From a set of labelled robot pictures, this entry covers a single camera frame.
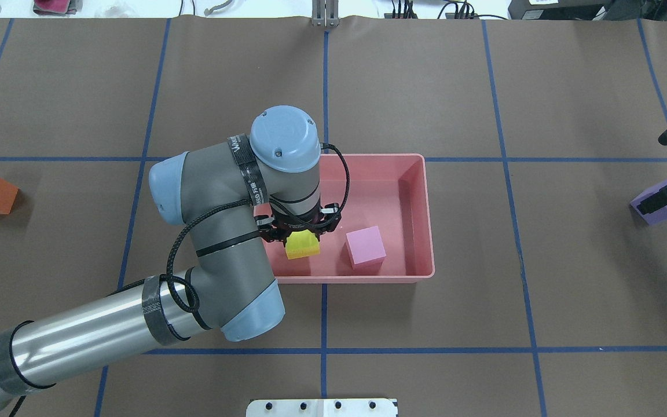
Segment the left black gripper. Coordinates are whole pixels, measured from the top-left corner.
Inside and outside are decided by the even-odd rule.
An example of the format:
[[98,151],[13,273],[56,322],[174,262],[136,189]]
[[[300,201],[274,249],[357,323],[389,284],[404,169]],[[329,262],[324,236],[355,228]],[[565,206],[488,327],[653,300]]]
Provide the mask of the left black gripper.
[[271,206],[271,215],[257,215],[256,225],[262,240],[266,242],[288,241],[294,232],[311,232],[317,240],[320,236],[333,232],[342,219],[342,207],[339,204],[318,206],[305,214],[294,215],[284,208]]

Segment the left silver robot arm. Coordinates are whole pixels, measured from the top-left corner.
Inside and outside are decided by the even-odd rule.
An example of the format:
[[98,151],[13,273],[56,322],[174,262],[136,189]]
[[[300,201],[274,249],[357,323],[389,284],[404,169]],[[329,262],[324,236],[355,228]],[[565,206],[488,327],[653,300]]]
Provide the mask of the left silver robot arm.
[[278,325],[285,306],[264,244],[335,228],[343,204],[320,200],[326,148],[310,115],[278,105],[259,114],[249,134],[154,164],[156,208],[182,227],[164,271],[1,332],[0,411],[67,378],[207,330],[238,342]]

